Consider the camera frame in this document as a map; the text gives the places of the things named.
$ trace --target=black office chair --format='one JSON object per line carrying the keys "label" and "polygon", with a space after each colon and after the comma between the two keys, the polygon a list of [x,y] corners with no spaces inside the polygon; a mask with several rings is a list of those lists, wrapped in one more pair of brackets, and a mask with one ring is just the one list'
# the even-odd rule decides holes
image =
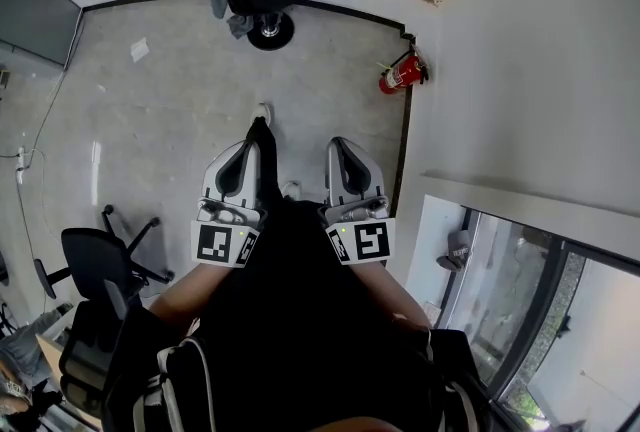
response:
{"label": "black office chair", "polygon": [[56,298],[53,285],[71,275],[80,295],[98,305],[112,306],[122,319],[129,305],[140,303],[138,292],[149,284],[149,279],[166,284],[174,274],[171,271],[157,274],[131,259],[147,232],[160,224],[158,217],[151,219],[127,247],[111,227],[111,213],[113,206],[109,204],[102,212],[106,232],[90,228],[62,232],[60,239],[68,268],[47,275],[41,260],[35,259],[34,263],[40,283],[52,299]]}

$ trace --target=sneaker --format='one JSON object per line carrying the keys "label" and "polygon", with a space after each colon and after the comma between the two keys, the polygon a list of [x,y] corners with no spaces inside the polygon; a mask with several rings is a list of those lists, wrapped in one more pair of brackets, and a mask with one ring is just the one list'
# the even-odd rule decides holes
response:
{"label": "sneaker", "polygon": [[271,110],[269,109],[269,105],[266,103],[259,103],[258,106],[253,110],[253,114],[251,114],[251,123],[249,126],[253,124],[253,122],[259,117],[264,117],[265,123],[267,126],[271,125]]}
{"label": "sneaker", "polygon": [[297,181],[289,181],[284,184],[284,187],[282,187],[282,196],[288,197],[292,201],[300,201],[300,194],[300,183]]}

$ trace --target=concrete floor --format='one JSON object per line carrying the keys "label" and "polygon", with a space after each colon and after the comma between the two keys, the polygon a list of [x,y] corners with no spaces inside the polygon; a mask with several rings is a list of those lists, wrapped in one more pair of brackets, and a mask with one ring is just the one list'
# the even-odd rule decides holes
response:
{"label": "concrete floor", "polygon": [[[270,53],[234,40],[206,0],[133,4],[85,16],[77,52],[38,141],[46,156],[44,188],[38,153],[21,188],[34,256],[48,271],[66,266],[60,232],[101,227],[99,212],[112,203],[116,232],[125,241],[149,218],[158,215],[163,222],[140,246],[139,262],[168,266],[178,277],[187,272],[189,221],[204,170],[243,139],[261,101],[274,107],[281,184],[299,180],[304,198],[322,200],[324,150],[332,136],[342,135],[376,159],[386,193],[393,194],[404,96],[380,93],[376,62],[393,61],[406,41],[395,29],[340,14],[297,7],[291,15],[293,41]],[[150,53],[134,63],[130,45],[143,37]],[[0,103],[1,154],[33,146],[54,83],[12,76]],[[22,321],[42,312],[45,303],[14,170],[15,160],[0,160],[0,250],[12,278],[0,296]],[[77,298],[70,284],[56,289],[60,299]],[[144,295],[161,289],[152,283]]]}

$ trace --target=red fire extinguisher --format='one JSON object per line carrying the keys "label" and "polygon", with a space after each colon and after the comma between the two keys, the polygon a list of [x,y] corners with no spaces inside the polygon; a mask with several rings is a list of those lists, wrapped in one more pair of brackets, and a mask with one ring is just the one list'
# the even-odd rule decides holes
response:
{"label": "red fire extinguisher", "polygon": [[[403,62],[400,62],[407,55],[409,55],[409,57]],[[425,80],[429,80],[429,73],[427,72],[427,65],[419,57],[414,48],[411,48],[391,64],[390,68],[382,73],[380,90],[385,94],[395,94],[396,92],[406,89],[418,80],[420,80],[421,84],[424,83]]]}

